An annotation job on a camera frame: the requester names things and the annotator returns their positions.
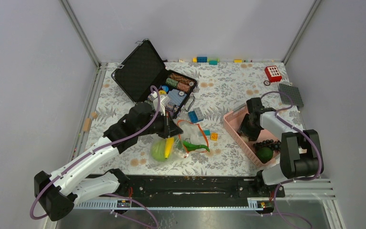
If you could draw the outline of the yellow toy banana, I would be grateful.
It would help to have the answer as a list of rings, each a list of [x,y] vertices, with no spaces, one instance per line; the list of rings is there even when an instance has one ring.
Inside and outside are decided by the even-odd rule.
[[[166,142],[165,142],[165,148],[164,148],[164,158],[165,159],[169,158],[173,145],[174,145],[174,138],[173,137],[167,138]]]

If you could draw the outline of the green toy chili pepper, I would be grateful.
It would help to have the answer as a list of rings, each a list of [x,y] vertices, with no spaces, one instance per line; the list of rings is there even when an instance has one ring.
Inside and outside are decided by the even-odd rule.
[[[196,144],[189,143],[187,141],[183,141],[183,146],[187,152],[192,152],[192,151],[196,151],[196,150],[200,150],[200,149],[202,149],[205,152],[210,152],[209,147],[206,145],[202,145],[202,144],[196,145]]]

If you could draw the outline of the clear zip bag orange zipper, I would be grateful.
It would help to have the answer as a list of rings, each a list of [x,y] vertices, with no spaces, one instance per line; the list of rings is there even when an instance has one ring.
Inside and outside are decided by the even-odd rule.
[[[206,145],[209,147],[208,138],[204,134],[203,129],[201,128],[201,126],[199,124],[194,124],[194,123],[191,123],[186,120],[178,120],[177,125],[183,130],[183,133],[181,135],[177,135],[174,137],[172,155],[169,157],[168,160],[166,160],[164,162],[158,162],[153,159],[153,157],[151,156],[151,153],[150,153],[151,158],[155,162],[166,163],[166,162],[172,162],[172,161],[175,161],[178,159],[186,159],[190,155],[190,153],[209,153],[209,152],[203,151],[202,149],[192,151],[192,152],[187,152],[183,146],[183,141],[187,141],[192,144],[196,144],[196,145],[202,144],[202,145]],[[153,142],[153,144],[159,140],[166,140],[166,139],[157,138]]]

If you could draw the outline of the green toy cabbage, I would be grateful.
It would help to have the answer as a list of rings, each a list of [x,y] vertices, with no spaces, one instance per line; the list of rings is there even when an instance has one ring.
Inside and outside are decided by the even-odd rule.
[[[155,142],[151,147],[151,150],[150,150],[151,156],[153,157],[154,160],[156,160],[158,162],[164,162],[169,159],[169,158],[168,159],[164,158],[165,142],[166,142],[166,140],[159,140],[159,141]]]

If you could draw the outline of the dark toy grape bunch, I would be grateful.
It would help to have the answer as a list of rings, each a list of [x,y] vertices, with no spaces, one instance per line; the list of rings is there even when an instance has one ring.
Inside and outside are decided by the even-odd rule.
[[[255,148],[256,151],[259,151],[262,148],[268,148],[272,151],[280,151],[281,141],[273,140],[273,139],[267,139],[267,140],[263,140],[262,142],[254,143],[253,147]]]

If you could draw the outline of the dark green toy avocado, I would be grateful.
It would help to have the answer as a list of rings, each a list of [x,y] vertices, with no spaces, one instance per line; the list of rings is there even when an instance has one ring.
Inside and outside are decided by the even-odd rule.
[[[263,164],[269,162],[273,158],[273,155],[274,151],[268,147],[262,147],[256,151],[256,156]]]

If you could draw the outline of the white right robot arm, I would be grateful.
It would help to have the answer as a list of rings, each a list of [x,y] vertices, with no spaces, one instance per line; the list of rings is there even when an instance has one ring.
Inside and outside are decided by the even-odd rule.
[[[260,180],[254,184],[256,194],[265,197],[273,191],[273,185],[286,181],[312,180],[323,171],[317,131],[300,130],[278,115],[273,108],[263,106],[261,98],[246,101],[248,113],[242,120],[238,133],[256,143],[262,131],[268,131],[280,141],[279,164],[262,170]]]

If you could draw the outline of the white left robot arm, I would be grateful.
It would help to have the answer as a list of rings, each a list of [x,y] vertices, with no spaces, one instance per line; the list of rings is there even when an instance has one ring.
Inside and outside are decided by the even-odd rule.
[[[84,153],[51,173],[41,171],[34,176],[36,199],[30,217],[58,221],[86,200],[110,193],[125,195],[129,184],[119,169],[111,169],[97,178],[86,178],[99,165],[136,144],[140,136],[157,134],[167,139],[182,133],[168,114],[153,110],[148,103],[137,103]]]

